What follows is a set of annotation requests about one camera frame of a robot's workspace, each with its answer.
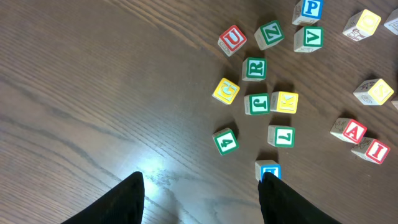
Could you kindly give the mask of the green R block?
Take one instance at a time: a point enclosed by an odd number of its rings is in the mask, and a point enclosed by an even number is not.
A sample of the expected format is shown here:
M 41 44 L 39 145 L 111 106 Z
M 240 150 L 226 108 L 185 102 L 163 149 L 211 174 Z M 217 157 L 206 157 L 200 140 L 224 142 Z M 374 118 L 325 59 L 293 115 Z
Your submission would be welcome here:
M 264 58 L 248 57 L 242 64 L 242 79 L 244 81 L 259 82 L 267 76 L 267 60 Z

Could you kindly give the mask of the blue T block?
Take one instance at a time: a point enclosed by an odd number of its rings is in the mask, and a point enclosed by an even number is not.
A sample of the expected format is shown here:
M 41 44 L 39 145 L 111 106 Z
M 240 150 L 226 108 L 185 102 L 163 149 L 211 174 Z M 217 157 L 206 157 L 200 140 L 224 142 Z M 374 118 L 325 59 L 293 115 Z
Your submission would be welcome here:
M 255 161 L 256 180 L 261 181 L 265 172 L 270 172 L 277 178 L 282 178 L 282 167 L 273 160 L 257 160 Z

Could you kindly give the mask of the red U block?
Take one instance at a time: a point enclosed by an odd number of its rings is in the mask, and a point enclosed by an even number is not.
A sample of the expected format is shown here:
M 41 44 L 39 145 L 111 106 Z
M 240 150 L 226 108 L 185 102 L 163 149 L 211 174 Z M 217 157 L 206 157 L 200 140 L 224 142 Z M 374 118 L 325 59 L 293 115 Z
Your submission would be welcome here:
M 237 25 L 232 25 L 218 39 L 218 45 L 227 56 L 232 56 L 247 42 L 246 36 Z

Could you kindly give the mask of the green N block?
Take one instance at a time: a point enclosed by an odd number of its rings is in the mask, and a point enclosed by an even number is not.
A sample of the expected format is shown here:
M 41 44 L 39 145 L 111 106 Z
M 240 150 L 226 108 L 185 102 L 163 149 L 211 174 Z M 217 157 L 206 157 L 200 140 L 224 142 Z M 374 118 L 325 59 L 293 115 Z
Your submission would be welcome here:
M 284 39 L 284 33 L 278 20 L 273 20 L 258 28 L 254 37 L 260 50 L 277 45 Z

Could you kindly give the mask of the yellow G block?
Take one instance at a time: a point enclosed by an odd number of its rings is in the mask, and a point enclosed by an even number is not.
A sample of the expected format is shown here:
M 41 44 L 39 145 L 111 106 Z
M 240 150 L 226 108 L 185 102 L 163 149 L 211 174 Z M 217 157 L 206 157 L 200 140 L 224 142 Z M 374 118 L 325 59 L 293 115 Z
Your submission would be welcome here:
M 214 90 L 212 97 L 226 105 L 230 105 L 234 101 L 239 90 L 240 87 L 237 84 L 227 78 L 222 78 Z

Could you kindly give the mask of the red A block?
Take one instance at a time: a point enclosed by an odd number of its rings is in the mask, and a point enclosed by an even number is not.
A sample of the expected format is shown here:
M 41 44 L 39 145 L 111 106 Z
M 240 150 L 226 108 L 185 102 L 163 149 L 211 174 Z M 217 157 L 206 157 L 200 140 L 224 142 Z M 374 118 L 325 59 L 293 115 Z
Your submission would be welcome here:
M 330 129 L 330 133 L 344 142 L 359 144 L 367 131 L 360 122 L 350 118 L 338 118 Z

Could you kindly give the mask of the green 4 block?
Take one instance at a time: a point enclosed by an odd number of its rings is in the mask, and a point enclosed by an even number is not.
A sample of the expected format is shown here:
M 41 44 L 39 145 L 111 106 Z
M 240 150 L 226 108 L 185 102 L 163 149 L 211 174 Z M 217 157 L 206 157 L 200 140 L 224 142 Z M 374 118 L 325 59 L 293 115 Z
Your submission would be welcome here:
M 239 143 L 230 128 L 224 128 L 212 135 L 219 153 L 223 156 L 239 148 Z

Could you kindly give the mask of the yellow O block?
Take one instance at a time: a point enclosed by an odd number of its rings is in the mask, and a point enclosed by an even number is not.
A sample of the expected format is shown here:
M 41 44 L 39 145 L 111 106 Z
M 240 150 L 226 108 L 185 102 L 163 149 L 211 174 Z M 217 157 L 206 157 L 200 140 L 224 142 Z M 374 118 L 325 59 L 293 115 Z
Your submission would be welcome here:
M 378 25 L 381 22 L 381 17 L 368 9 L 364 9 L 359 13 L 353 15 L 343 29 L 343 35 L 349 37 L 353 41 L 360 41 L 372 36 Z

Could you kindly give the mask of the red I block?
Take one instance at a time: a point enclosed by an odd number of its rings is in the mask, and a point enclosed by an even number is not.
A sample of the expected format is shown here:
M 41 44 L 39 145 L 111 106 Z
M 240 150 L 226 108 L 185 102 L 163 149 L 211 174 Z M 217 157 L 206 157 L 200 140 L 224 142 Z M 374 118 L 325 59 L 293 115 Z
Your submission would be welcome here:
M 382 164 L 390 151 L 390 147 L 377 139 L 363 137 L 351 152 L 365 161 Z

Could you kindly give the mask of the green V block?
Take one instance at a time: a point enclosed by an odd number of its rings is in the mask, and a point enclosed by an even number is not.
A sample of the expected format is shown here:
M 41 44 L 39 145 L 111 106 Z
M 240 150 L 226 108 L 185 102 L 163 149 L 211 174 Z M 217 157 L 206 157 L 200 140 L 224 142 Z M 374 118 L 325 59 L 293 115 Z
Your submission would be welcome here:
M 312 53 L 323 47 L 324 29 L 322 27 L 302 27 L 294 35 L 294 52 Z

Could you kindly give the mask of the green L block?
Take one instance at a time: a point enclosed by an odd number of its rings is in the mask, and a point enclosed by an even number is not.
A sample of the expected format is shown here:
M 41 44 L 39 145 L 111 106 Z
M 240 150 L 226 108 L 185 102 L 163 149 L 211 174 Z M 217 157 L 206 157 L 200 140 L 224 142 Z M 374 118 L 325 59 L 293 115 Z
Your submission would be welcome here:
M 290 126 L 269 125 L 267 143 L 274 147 L 294 147 L 295 128 Z

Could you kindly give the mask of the yellow S block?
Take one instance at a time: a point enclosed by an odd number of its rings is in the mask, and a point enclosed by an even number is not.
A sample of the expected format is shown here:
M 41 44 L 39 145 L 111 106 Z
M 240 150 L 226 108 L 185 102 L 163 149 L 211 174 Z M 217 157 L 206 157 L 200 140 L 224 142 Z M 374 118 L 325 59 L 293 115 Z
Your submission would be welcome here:
M 368 106 L 383 105 L 394 93 L 394 90 L 381 78 L 366 80 L 353 92 L 353 95 Z

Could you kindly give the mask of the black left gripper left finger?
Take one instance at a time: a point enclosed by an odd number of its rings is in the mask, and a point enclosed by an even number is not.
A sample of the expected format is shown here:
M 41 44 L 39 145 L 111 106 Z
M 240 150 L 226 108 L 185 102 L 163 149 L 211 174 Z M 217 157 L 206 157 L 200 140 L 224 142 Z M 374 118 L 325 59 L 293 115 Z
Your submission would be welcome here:
M 62 224 L 141 224 L 144 196 L 143 175 L 134 172 Z

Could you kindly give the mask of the blue P block left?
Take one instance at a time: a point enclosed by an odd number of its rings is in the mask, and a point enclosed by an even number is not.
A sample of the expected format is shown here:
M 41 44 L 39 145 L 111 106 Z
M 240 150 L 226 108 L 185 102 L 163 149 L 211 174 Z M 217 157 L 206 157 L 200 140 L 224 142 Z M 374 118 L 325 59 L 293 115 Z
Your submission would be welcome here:
M 324 0 L 300 0 L 294 7 L 292 24 L 307 26 L 322 18 Z

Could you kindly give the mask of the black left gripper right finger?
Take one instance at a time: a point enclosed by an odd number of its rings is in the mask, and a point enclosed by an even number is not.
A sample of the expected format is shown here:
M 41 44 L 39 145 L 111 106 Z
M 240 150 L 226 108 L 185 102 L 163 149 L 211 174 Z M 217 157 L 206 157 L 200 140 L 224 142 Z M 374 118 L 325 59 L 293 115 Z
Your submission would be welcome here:
M 339 224 L 270 172 L 263 174 L 258 192 L 266 224 Z

